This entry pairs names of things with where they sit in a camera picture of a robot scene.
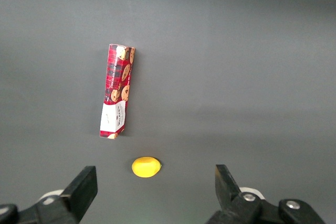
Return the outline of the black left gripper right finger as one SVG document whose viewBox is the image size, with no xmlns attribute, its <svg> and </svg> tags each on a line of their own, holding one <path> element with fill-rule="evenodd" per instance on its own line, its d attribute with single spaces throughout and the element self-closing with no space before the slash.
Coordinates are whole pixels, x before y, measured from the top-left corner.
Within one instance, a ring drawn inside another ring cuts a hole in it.
<svg viewBox="0 0 336 224">
<path fill-rule="evenodd" d="M 224 164 L 215 167 L 215 190 L 221 210 L 207 223 L 324 223 L 302 200 L 282 199 L 275 206 L 260 191 L 239 187 Z"/>
</svg>

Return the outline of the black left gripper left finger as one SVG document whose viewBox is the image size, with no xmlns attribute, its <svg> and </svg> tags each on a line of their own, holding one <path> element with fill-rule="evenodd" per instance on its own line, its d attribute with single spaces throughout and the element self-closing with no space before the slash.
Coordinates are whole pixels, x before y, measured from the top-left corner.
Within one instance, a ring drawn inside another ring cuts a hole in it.
<svg viewBox="0 0 336 224">
<path fill-rule="evenodd" d="M 80 223 L 98 192 L 95 166 L 86 166 L 65 189 L 50 191 L 29 208 L 1 204 L 1 223 Z"/>
</svg>

